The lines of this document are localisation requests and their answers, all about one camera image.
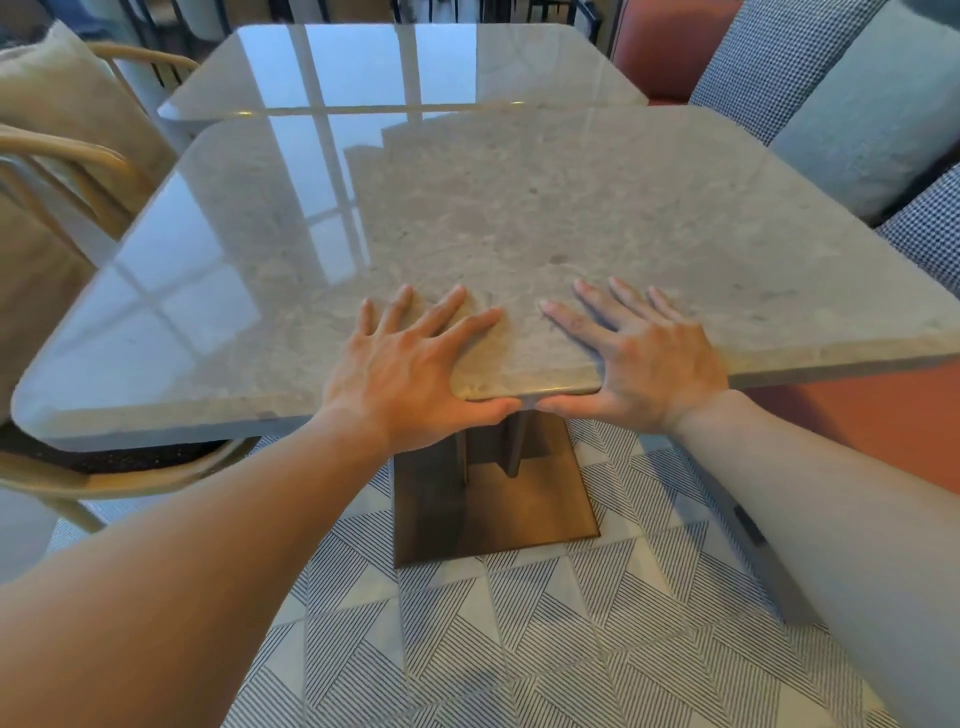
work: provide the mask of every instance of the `person's arm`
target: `person's arm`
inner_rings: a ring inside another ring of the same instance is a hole
[[[675,438],[750,513],[891,713],[955,725],[960,497],[730,390],[703,329],[657,289],[645,300],[619,279],[609,293],[574,287],[610,328],[559,303],[543,310],[603,356],[604,385],[538,409]]]
[[[364,302],[309,424],[0,588],[0,722],[219,726],[283,598],[383,463],[519,409],[450,391],[461,348],[500,317],[435,335],[465,296],[400,332],[409,287],[376,330]]]

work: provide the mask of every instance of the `chair leg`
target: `chair leg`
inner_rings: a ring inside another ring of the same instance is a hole
[[[94,516],[93,513],[78,500],[42,497],[40,502],[55,511],[61,518],[67,519],[87,533],[96,533],[107,527],[103,521]]]

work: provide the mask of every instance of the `right hand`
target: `right hand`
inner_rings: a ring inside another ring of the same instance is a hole
[[[688,414],[730,388],[703,327],[684,318],[657,288],[648,289],[649,300],[618,278],[610,279],[609,293],[582,279],[573,289],[613,330],[562,303],[540,307],[603,357],[603,386],[592,395],[544,398],[539,411],[670,435]]]

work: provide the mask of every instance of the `table pedestal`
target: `table pedestal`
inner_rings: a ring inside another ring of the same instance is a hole
[[[600,535],[564,421],[519,412],[394,459],[394,561]]]

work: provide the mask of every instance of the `black and white checkered pillow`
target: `black and white checkered pillow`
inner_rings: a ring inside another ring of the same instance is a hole
[[[745,0],[690,96],[769,144],[886,0]]]
[[[960,164],[876,231],[960,297]]]

